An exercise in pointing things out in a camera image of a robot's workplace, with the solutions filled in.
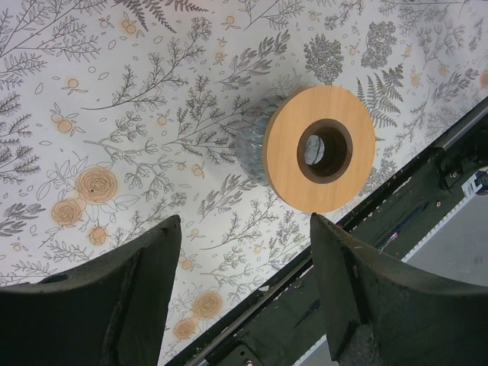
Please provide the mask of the grey glass carafe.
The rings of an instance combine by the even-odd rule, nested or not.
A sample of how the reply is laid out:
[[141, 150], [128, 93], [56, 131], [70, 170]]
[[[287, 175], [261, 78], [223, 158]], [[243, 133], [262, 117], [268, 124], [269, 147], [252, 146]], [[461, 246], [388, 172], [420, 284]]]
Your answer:
[[289, 95], [262, 98], [243, 113], [235, 136], [236, 159], [248, 177], [258, 185], [268, 186], [263, 163], [263, 144], [268, 123], [287, 99], [307, 88], [306, 85], [299, 85]]

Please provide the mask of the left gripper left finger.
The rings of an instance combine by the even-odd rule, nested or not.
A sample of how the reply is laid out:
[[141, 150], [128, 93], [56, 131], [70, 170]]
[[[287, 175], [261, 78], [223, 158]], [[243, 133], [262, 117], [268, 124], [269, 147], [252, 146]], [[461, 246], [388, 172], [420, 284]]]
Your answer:
[[3, 365], [155, 365], [181, 248], [171, 216], [42, 281], [1, 289]]

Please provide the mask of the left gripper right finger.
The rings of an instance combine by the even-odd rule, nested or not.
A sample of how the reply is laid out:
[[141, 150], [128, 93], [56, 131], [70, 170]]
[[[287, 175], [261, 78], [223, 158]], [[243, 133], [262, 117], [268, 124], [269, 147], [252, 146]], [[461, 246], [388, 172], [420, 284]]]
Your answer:
[[485, 365], [487, 289], [410, 266], [310, 218], [331, 359], [340, 365]]

